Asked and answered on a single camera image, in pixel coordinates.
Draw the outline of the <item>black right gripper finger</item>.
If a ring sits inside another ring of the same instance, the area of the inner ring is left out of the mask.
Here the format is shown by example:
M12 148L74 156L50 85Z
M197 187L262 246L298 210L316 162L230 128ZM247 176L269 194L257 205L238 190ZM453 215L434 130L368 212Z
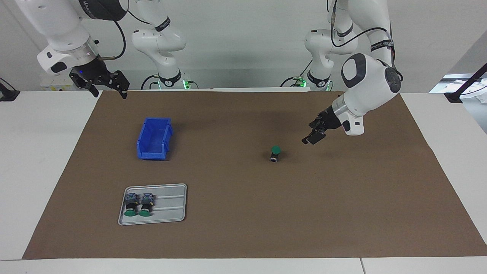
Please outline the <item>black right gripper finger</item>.
M99 97L99 90L90 80L84 80L75 72L70 72L68 76L71 78L76 87L89 91L95 98Z
M108 88L116 90L120 94L122 99L127 99L129 81L120 70L117 70L113 73L108 72L101 75L101 83Z

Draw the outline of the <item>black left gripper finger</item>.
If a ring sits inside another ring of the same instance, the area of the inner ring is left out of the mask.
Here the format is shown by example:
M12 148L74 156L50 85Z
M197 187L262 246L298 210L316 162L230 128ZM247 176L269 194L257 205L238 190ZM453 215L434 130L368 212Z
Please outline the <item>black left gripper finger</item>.
M327 129L323 127L314 127L311 132L301 140L303 144L315 145L326 137Z
M309 123L309 127L311 129L327 129L325 118L327 118L327 114L317 114L315 119Z

